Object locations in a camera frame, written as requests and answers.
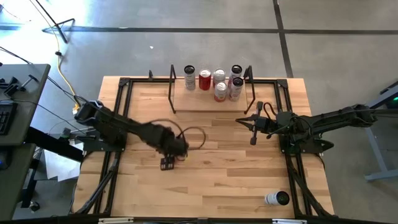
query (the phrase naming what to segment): can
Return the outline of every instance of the can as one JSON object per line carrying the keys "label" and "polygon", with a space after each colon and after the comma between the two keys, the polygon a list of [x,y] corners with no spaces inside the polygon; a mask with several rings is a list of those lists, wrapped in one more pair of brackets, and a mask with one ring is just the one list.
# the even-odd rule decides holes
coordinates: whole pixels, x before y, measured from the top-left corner
{"label": "can", "polygon": [[229,88],[229,100],[237,101],[239,99],[239,95],[242,92],[243,88],[243,79],[240,77],[234,78],[231,83],[231,87]]}
{"label": "can", "polygon": [[225,82],[217,83],[217,86],[214,89],[214,99],[217,102],[224,102],[226,98],[226,91],[227,91],[227,86]]}
{"label": "can", "polygon": [[225,82],[225,72],[224,70],[217,68],[213,73],[213,88],[219,82]]}
{"label": "can", "polygon": [[289,200],[289,195],[284,191],[267,194],[264,197],[264,202],[268,205],[287,205]]}
{"label": "can", "polygon": [[242,75],[242,67],[240,67],[239,65],[232,66],[231,71],[229,73],[228,88],[231,88],[232,80],[234,80],[234,78],[236,77],[240,77],[241,75]]}
{"label": "can", "polygon": [[210,89],[211,72],[208,69],[203,69],[199,73],[199,88],[202,90]]}
{"label": "can", "polygon": [[192,65],[187,65],[184,68],[185,72],[185,87],[188,90],[195,89],[195,68]]}

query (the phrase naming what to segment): wooden tabletop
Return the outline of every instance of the wooden tabletop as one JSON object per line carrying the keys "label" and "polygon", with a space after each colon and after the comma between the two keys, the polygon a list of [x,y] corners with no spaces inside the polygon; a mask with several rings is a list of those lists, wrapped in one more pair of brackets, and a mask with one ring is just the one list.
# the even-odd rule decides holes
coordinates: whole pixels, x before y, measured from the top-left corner
{"label": "wooden tabletop", "polygon": [[[114,108],[119,78],[104,77],[99,93],[99,100],[111,109]],[[293,111],[311,115],[304,80],[287,80]],[[258,134],[257,145],[251,146],[251,132],[234,121],[254,113],[256,103],[248,115],[242,112],[173,114],[167,100],[168,87],[166,83],[134,84],[129,117],[140,122],[168,118],[183,129],[200,126],[206,131],[207,141],[201,149],[189,151],[187,159],[178,161],[174,170],[161,171],[162,156],[137,136],[129,134],[119,167],[112,216],[293,218],[291,201],[286,206],[264,204],[264,196],[268,193],[284,190],[290,194],[278,137],[274,135],[266,139],[265,134]],[[276,108],[273,87],[258,84],[255,88],[257,100],[270,102]],[[126,91],[119,113],[124,108],[125,94]],[[251,96],[251,88],[246,88],[248,103]],[[179,133],[172,124],[162,124]],[[186,137],[191,146],[198,146],[203,139],[196,130],[188,131]],[[81,166],[74,211],[87,201],[98,185],[103,157],[103,152],[94,152]],[[325,210],[333,213],[321,160],[312,154],[303,154],[303,164],[309,189]],[[298,196],[303,211],[299,190]]]}

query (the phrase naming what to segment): concrete floor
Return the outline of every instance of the concrete floor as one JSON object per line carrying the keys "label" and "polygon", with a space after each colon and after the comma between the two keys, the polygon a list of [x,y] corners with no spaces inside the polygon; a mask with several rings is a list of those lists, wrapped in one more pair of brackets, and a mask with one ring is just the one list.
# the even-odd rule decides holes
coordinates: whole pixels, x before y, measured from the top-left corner
{"label": "concrete floor", "polygon": [[[34,63],[51,64],[50,76],[66,88],[56,70],[53,35],[40,31],[46,25],[28,1],[19,2],[27,7],[20,9],[10,0],[4,6],[21,19],[3,11],[0,22],[32,21],[22,30],[0,31],[1,46]],[[272,0],[42,2],[58,21],[74,17],[78,26],[277,27]],[[280,0],[279,4],[285,29],[398,29],[398,2],[394,0]],[[238,63],[252,65],[256,77],[286,77],[277,34],[68,35],[70,43],[61,43],[65,55],[62,70],[76,92],[87,99],[98,96],[104,75],[147,75],[149,69],[154,75],[167,75],[171,63],[179,74],[186,64],[213,69]],[[313,114],[366,103],[397,80],[396,35],[290,34],[286,39],[294,77],[305,79]],[[21,63],[1,52],[0,59],[2,63]],[[40,104],[65,119],[73,118],[73,102],[51,83],[46,84]],[[38,109],[32,125],[48,132],[57,122],[57,118]],[[374,132],[383,134],[382,130],[391,125],[390,119],[383,120]],[[58,125],[52,132],[63,127]],[[389,144],[381,144],[392,166],[398,161],[393,136],[386,140]],[[345,218],[397,223],[398,178],[367,183],[363,177],[379,171],[364,130],[344,128],[326,133],[324,138],[335,143],[324,156],[335,213]],[[37,200],[43,201],[42,209],[35,214],[19,209],[14,218],[66,214],[73,185],[61,182],[54,184],[58,187],[52,187],[52,191],[38,186]]]}

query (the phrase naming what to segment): yellow cable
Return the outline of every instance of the yellow cable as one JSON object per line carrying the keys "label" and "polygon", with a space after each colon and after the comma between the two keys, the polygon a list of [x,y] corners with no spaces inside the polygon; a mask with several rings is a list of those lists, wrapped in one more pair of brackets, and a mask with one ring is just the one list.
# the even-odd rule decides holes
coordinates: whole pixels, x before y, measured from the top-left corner
{"label": "yellow cable", "polygon": [[[32,3],[32,5],[36,8],[37,12],[40,13],[40,15],[43,17],[43,19],[45,20],[45,22],[49,25],[52,33],[54,34],[55,39],[57,40],[57,48],[58,51],[60,52],[60,42],[58,41],[58,37],[55,34],[53,27],[50,25],[50,23],[48,22],[48,20],[45,18],[45,16],[40,12],[40,10],[36,7],[36,5],[32,2],[32,0],[29,0],[30,3]],[[67,83],[67,85],[69,86],[70,91],[72,92],[73,95],[76,95],[75,91],[73,91],[72,86],[69,84],[68,80],[65,78],[65,76],[63,75],[63,73],[61,72],[61,64],[60,64],[60,57],[59,55],[57,55],[57,69],[58,69],[58,73],[61,75],[61,77],[63,78],[63,80],[65,81],[65,83]],[[79,109],[79,104],[76,102],[75,100],[75,107],[73,108],[73,110],[77,111]]]}

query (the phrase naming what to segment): white can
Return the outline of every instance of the white can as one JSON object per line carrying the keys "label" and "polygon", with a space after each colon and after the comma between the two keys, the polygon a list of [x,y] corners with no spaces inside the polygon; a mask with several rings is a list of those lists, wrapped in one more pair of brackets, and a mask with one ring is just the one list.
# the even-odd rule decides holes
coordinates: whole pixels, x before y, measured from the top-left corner
{"label": "white can", "polygon": [[267,194],[264,197],[264,202],[268,205],[287,205],[289,200],[289,195],[284,191]]}
{"label": "white can", "polygon": [[226,91],[227,91],[227,86],[225,82],[217,83],[217,86],[214,89],[214,99],[217,102],[223,102],[226,98]]}
{"label": "white can", "polygon": [[229,88],[229,100],[237,101],[242,92],[243,79],[240,77],[234,78],[231,82],[231,87]]}
{"label": "white can", "polygon": [[185,72],[185,87],[188,90],[194,90],[195,89],[195,68],[192,65],[187,65],[184,68]]}
{"label": "white can", "polygon": [[225,82],[225,72],[224,70],[217,68],[213,72],[213,88],[219,83],[219,82]]}
{"label": "white can", "polygon": [[231,88],[231,83],[236,77],[240,77],[242,75],[242,67],[239,65],[234,65],[231,68],[231,71],[229,73],[229,79],[228,79],[228,88]]}

